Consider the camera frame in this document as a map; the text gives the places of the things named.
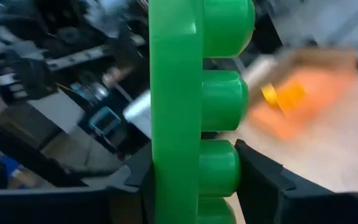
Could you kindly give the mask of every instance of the orange object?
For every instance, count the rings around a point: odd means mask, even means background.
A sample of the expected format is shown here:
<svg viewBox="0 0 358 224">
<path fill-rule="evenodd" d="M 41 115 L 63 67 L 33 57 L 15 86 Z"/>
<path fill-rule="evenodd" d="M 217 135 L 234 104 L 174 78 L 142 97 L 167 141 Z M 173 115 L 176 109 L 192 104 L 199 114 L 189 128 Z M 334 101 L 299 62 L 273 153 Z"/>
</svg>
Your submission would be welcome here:
<svg viewBox="0 0 358 224">
<path fill-rule="evenodd" d="M 287 68 L 287 78 L 276 85 L 276 91 L 293 90 L 291 86 L 299 83 L 305 91 L 304 97 L 296 102 L 296 107 L 284 111 L 271 107 L 265 100 L 259 101 L 249 110 L 250 122 L 281 139 L 288 139 L 334 103 L 354 83 L 355 77 L 355 57 L 354 61 L 348 60 L 344 65 L 338 60 L 321 65 L 297 63 L 291 69 Z"/>
</svg>

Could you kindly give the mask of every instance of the green plastic part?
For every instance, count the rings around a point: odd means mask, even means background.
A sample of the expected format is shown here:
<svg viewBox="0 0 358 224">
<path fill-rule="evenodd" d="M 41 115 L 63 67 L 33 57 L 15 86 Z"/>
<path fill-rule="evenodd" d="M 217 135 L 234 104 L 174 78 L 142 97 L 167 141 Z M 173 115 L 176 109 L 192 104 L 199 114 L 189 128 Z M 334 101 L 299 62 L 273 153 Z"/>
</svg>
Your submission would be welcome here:
<svg viewBox="0 0 358 224">
<path fill-rule="evenodd" d="M 149 22 L 155 223 L 233 223 L 221 197 L 236 189 L 238 155 L 201 131 L 236 128 L 247 90 L 234 72 L 204 72 L 203 58 L 244 48 L 251 0 L 150 0 Z"/>
</svg>

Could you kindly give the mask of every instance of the green plastic knob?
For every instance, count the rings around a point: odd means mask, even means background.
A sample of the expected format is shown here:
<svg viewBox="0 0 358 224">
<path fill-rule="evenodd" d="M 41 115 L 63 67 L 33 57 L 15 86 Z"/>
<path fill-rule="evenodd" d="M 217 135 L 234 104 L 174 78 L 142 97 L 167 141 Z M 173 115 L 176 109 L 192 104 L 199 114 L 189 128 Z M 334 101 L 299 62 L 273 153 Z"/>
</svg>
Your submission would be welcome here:
<svg viewBox="0 0 358 224">
<path fill-rule="evenodd" d="M 237 72 L 203 72 L 203 131 L 235 130 L 247 107 L 248 88 Z"/>
<path fill-rule="evenodd" d="M 223 198 L 201 198 L 198 203 L 198 224 L 235 224 L 233 209 Z"/>
<path fill-rule="evenodd" d="M 204 57 L 236 57 L 254 31 L 252 1 L 204 0 Z"/>
<path fill-rule="evenodd" d="M 200 155 L 200 196 L 228 197 L 238 186 L 240 162 L 227 140 L 202 140 Z"/>
</svg>

